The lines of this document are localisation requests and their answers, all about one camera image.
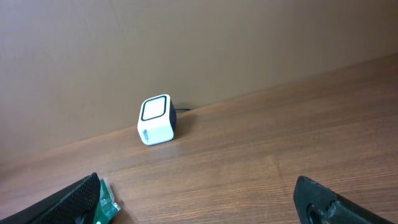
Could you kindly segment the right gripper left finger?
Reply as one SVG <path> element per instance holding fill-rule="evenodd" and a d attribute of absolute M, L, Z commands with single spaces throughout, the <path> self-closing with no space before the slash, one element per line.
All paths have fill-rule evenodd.
<path fill-rule="evenodd" d="M 69 224 L 94 222 L 101 184 L 97 173 L 1 220 L 1 224 Z"/>

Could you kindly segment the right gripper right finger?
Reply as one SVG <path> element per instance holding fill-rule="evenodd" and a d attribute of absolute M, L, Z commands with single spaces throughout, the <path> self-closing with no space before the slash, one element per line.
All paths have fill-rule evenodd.
<path fill-rule="evenodd" d="M 297 179 L 294 204 L 302 224 L 392 224 L 306 176 Z"/>

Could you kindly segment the green 3M gloves package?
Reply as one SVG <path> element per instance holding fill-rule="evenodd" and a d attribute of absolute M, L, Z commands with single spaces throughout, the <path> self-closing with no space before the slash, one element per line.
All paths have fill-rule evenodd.
<path fill-rule="evenodd" d="M 99 202 L 93 224 L 109 224 L 121 207 L 115 202 L 113 191 L 107 179 L 101 179 L 100 184 Z"/>

